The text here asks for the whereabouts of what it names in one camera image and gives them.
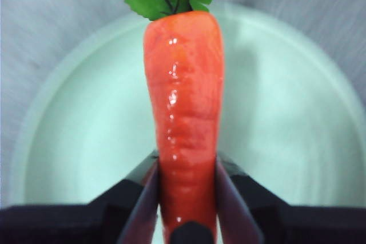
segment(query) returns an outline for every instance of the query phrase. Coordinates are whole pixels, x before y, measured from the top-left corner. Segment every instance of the round plate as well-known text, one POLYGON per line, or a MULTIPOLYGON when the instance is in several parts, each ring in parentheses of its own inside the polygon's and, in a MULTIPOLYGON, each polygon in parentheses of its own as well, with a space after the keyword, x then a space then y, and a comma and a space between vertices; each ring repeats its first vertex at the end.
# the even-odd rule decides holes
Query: round plate
MULTIPOLYGON (((219 150, 289 203, 366 205, 366 123, 312 42, 258 11, 213 5, 225 41, 219 150)), ((12 203, 87 202, 155 148, 142 61, 148 21, 103 28, 59 65, 15 152, 12 203)))

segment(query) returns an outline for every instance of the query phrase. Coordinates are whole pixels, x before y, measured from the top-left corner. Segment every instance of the orange carrot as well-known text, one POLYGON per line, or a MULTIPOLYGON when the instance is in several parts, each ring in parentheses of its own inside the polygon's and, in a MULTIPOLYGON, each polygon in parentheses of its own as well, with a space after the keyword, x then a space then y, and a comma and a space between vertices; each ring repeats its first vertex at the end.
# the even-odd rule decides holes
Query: orange carrot
POLYGON ((151 22, 144 62, 159 149, 165 243, 188 221, 207 226, 216 238, 214 166, 224 52, 214 16, 188 11, 151 22))

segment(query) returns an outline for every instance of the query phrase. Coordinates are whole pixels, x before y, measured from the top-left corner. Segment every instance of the table surface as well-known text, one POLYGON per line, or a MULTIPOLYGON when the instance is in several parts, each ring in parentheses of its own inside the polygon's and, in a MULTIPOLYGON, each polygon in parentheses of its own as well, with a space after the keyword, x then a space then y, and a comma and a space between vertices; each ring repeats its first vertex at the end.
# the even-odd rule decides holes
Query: table surface
MULTIPOLYGON (((366 106, 366 0, 215 0, 240 3, 286 22, 341 68, 366 106)), ((19 128, 39 88, 63 57, 129 13, 123 0, 1 0, 1 198, 19 128)))

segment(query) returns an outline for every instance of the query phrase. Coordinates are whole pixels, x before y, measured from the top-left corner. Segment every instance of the toy carrot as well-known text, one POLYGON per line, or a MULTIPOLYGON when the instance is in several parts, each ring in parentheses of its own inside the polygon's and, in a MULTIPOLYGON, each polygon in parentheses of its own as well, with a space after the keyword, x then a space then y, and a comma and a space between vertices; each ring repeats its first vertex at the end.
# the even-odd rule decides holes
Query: toy carrot
POLYGON ((145 74, 159 150, 165 243, 185 222, 216 238, 214 164, 224 53, 211 0, 125 0, 154 20, 144 37, 145 74))

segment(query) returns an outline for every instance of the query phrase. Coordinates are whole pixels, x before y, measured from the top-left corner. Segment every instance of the carrot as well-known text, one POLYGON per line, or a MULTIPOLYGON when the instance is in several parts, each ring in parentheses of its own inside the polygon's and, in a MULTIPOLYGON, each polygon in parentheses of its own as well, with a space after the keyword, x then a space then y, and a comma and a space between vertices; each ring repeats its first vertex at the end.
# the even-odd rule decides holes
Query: carrot
POLYGON ((214 167, 224 53, 212 0, 125 0, 153 22, 144 36, 145 74, 159 149, 165 243, 196 221, 216 238, 214 167))
POLYGON ((224 77, 218 23, 204 11, 150 23, 144 61, 160 153, 165 242, 188 221, 216 236, 214 164, 224 77))

